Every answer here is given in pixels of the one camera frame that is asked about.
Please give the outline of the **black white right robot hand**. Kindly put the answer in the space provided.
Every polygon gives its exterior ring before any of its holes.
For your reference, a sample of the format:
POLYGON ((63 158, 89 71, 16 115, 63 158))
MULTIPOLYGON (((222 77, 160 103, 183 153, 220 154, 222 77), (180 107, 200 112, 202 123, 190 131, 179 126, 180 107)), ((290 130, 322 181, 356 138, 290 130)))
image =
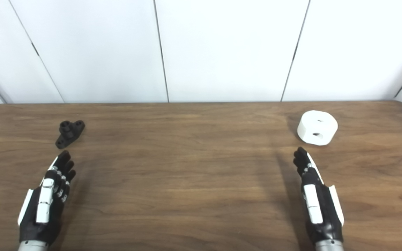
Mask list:
POLYGON ((344 216, 337 190, 327 186, 309 152, 298 147, 293 163, 300 176, 306 231, 316 251, 343 251, 344 216))

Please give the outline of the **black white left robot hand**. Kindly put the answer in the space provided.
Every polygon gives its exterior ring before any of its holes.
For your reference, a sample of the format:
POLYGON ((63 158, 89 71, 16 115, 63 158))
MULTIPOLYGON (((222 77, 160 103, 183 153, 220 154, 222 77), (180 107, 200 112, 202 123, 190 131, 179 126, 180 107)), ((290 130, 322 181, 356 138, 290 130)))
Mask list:
POLYGON ((75 178, 74 162, 62 151, 39 186, 29 189, 18 215, 19 251, 48 251, 62 229, 62 213, 75 178))

